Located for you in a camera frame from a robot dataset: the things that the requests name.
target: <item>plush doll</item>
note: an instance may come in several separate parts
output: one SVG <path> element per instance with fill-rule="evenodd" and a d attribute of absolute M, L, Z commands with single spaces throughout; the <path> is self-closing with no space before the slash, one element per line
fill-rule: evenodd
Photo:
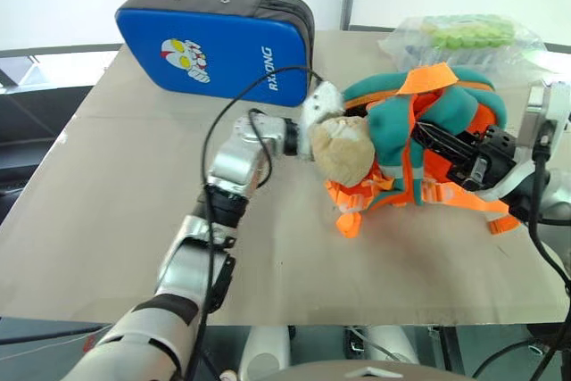
<path fill-rule="evenodd" d="M 337 227 L 345 236 L 358 234 L 361 211 L 385 204 L 447 203 L 507 213 L 505 204 L 483 202 L 451 183 L 451 164 L 410 137 L 417 120 L 453 135 L 504 128 L 505 105 L 485 77 L 441 63 L 363 79 L 343 97 L 350 116 L 318 124 L 310 140 L 327 191 L 343 214 Z M 513 220 L 491 224 L 492 232 L 514 228 Z"/>

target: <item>beige tabletop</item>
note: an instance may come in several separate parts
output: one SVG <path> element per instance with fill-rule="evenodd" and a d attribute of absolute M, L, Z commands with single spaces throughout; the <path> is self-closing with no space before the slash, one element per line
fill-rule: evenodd
<path fill-rule="evenodd" d="M 392 70 L 379 36 L 319 32 L 316 70 L 340 88 Z M 501 95 L 516 132 L 526 88 Z M 108 322 L 152 295 L 199 192 L 205 131 L 227 102 L 162 90 L 121 49 L 0 227 L 0 314 Z M 230 111 L 212 151 L 252 105 Z M 568 133 L 562 146 L 551 167 L 569 164 Z M 240 224 L 234 281 L 211 323 L 526 323 L 566 313 L 563 285 L 524 228 L 491 236 L 481 212 L 386 207 L 349 240 L 337 215 L 312 164 L 278 160 Z"/>

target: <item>silver robotic arm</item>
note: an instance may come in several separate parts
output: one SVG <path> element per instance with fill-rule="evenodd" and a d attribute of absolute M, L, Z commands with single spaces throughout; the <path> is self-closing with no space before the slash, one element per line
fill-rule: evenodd
<path fill-rule="evenodd" d="M 253 121 L 270 156 L 296 155 L 299 147 L 299 155 L 307 159 L 307 129 L 341 114 L 341 94 L 331 83 L 323 82 L 303 105 L 299 128 L 290 120 L 263 114 L 256 114 Z M 211 307 L 204 308 L 210 255 L 201 195 L 167 251 L 154 297 L 119 319 L 63 381 L 173 381 L 186 373 L 202 312 L 215 311 L 226 296 L 236 263 L 228 250 L 237 240 L 238 222 L 261 181 L 266 162 L 249 118 L 240 118 L 214 157 L 208 175 L 214 218 Z"/>
<path fill-rule="evenodd" d="M 560 104 L 554 102 L 554 93 L 551 89 L 544 89 L 542 94 L 541 102 L 539 96 L 535 97 L 535 104 L 540 103 L 539 107 L 534 107 L 532 103 L 528 106 L 523 126 L 524 129 L 531 128 L 531 131 L 528 137 L 525 133 L 523 136 L 520 133 L 517 144 L 519 149 L 514 148 L 513 153 L 497 154 L 495 150 L 490 151 L 486 146 L 487 143 L 484 145 L 485 142 L 482 140 L 484 143 L 472 145 L 478 150 L 465 152 L 467 156 L 462 160 L 463 169 L 456 171 L 459 173 L 458 181 L 463 183 L 465 188 L 476 186 L 470 190 L 479 191 L 482 197 L 500 198 L 510 206 L 517 205 L 518 210 L 525 210 L 525 204 L 523 209 L 520 205 L 524 201 L 522 198 L 529 192 L 527 189 L 529 184 L 525 182 L 533 173 L 529 166 L 531 155 L 525 148 L 535 141 L 537 130 L 546 120 L 556 122 L 554 138 L 557 139 L 557 143 L 571 112 L 569 87 L 565 93 L 567 95 L 559 96 Z M 555 103 L 558 109 L 567 109 L 567 113 L 550 110 L 549 106 L 552 103 Z M 307 160 L 311 158 L 310 127 L 342 114 L 343 99 L 340 93 L 331 83 L 323 82 L 304 103 L 299 127 L 290 120 L 261 114 L 256 115 L 254 123 L 261 141 L 272 157 L 287 154 Z M 466 142 L 449 141 L 456 137 L 446 136 L 441 130 L 431 128 L 430 124 L 417 129 L 414 137 L 420 139 L 426 148 L 440 154 L 450 149 L 452 144 L 458 145 L 459 150 L 468 150 L 464 147 Z M 209 225 L 205 215 L 205 201 L 201 195 L 193 213 L 185 217 L 164 258 L 154 297 L 138 304 L 125 314 L 63 381 L 173 381 L 180 379 L 186 373 L 190 356 L 194 352 L 202 312 L 215 311 L 226 296 L 236 263 L 228 251 L 237 240 L 238 222 L 261 181 L 266 156 L 248 117 L 244 116 L 236 122 L 232 136 L 222 145 L 211 165 L 208 175 L 214 219 L 211 307 L 204 308 L 210 255 L 207 246 Z M 570 187 L 571 180 L 567 173 L 553 172 L 543 195 L 542 210 L 549 213 L 550 217 L 569 219 Z M 386 366 L 387 363 L 378 362 L 378 364 Z M 335 362 L 335 365 L 339 366 L 342 363 Z M 394 365 L 396 363 L 389 365 L 390 372 L 398 372 L 398 365 L 397 367 Z M 346 368 L 353 366 L 352 363 L 345 365 Z M 314 379 L 323 379 L 322 371 L 314 370 L 318 368 L 319 365 L 314 365 L 306 375 Z M 424 368 L 402 367 L 400 377 L 414 380 L 422 379 L 429 374 L 436 379 L 434 369 L 426 369 L 425 372 L 421 369 Z M 294 369 L 289 370 L 293 372 L 292 378 L 288 379 L 301 379 L 298 377 L 301 375 L 300 369 L 296 369 L 297 375 Z M 289 370 L 276 375 L 276 380 L 285 379 Z M 454 377 L 453 374 L 442 375 L 442 379 L 465 379 Z"/>

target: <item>plastic bag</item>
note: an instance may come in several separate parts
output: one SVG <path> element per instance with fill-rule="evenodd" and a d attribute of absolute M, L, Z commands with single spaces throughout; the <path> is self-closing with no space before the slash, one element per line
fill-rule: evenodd
<path fill-rule="evenodd" d="M 526 55 L 546 50 L 532 31 L 499 15 L 408 18 L 378 44 L 399 71 L 447 62 L 480 71 L 496 85 L 537 79 Z"/>

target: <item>orange strap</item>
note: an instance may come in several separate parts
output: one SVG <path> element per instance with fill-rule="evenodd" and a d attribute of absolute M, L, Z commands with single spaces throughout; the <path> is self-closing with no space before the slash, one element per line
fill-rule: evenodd
<path fill-rule="evenodd" d="M 440 203 L 464 209 L 508 213 L 508 205 L 505 203 L 501 201 L 484 201 L 452 182 L 435 183 L 424 181 L 422 184 L 422 200 L 426 203 Z"/>
<path fill-rule="evenodd" d="M 409 70 L 404 84 L 396 94 L 422 94 L 449 87 L 458 82 L 457 76 L 445 62 Z"/>
<path fill-rule="evenodd" d="M 354 238 L 359 234 L 361 221 L 360 213 L 345 213 L 337 219 L 335 224 L 345 238 Z"/>
<path fill-rule="evenodd" d="M 375 93 L 369 93 L 362 95 L 361 97 L 353 98 L 352 100 L 345 102 L 345 109 L 351 109 L 352 107 L 361 106 L 362 104 L 369 104 L 386 100 L 387 98 L 396 95 L 396 91 L 396 89 L 376 91 Z"/>
<path fill-rule="evenodd" d="M 375 197 L 383 191 L 393 189 L 393 178 L 383 175 L 376 162 L 368 175 L 353 187 L 346 187 L 326 180 L 327 193 L 337 207 L 343 212 L 355 212 L 365 210 L 373 202 Z"/>
<path fill-rule="evenodd" d="M 488 227 L 490 227 L 490 232 L 493 236 L 511 231 L 512 229 L 517 228 L 519 225 L 519 220 L 514 218 L 511 214 L 488 222 Z"/>

